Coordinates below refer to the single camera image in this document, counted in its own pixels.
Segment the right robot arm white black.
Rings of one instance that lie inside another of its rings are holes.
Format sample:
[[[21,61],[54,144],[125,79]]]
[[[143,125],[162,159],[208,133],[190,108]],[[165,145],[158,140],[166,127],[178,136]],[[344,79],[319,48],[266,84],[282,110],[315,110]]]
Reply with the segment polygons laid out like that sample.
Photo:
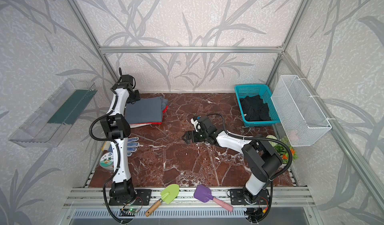
[[[182,136],[187,144],[206,143],[243,155],[252,172],[243,187],[244,198],[249,204],[256,203],[260,193],[273,181],[273,176],[283,164],[282,157],[271,144],[272,139],[264,136],[244,137],[230,133],[225,128],[218,129],[208,116],[195,116],[191,123],[194,129]]]

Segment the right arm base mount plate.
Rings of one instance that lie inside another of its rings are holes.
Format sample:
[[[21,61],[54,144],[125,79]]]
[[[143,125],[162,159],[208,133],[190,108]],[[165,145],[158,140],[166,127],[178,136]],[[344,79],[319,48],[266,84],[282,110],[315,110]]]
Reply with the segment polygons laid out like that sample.
[[[268,206],[271,195],[268,189],[261,190],[257,196],[245,192],[244,189],[229,189],[227,195],[230,197],[231,205],[256,205]]]

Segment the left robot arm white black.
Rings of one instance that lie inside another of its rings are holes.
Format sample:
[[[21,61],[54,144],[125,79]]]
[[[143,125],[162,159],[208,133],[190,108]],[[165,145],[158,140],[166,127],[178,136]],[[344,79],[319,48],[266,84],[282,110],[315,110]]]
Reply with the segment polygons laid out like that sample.
[[[130,203],[137,197],[131,173],[129,171],[127,147],[131,127],[125,118],[128,102],[138,100],[140,94],[134,90],[134,77],[120,75],[119,80],[111,88],[114,93],[108,114],[100,120],[103,131],[114,155],[114,175],[109,196],[109,205],[117,206]]]

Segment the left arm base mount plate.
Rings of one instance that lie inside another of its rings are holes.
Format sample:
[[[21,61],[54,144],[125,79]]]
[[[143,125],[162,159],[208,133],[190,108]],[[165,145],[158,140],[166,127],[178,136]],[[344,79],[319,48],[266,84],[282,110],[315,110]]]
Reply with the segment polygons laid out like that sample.
[[[133,205],[133,206],[147,206],[149,205],[151,198],[152,190],[151,189],[136,189],[134,195],[129,195],[127,193],[118,195],[117,197],[112,197],[110,195],[109,205],[110,206],[123,206],[123,205]]]

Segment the grey t-shirt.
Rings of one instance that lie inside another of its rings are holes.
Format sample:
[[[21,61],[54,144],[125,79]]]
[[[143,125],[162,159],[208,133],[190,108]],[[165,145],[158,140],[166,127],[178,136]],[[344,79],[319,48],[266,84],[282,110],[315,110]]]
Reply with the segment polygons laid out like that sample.
[[[163,114],[168,109],[168,101],[164,97],[154,97],[127,104],[125,118],[129,124],[161,124]]]

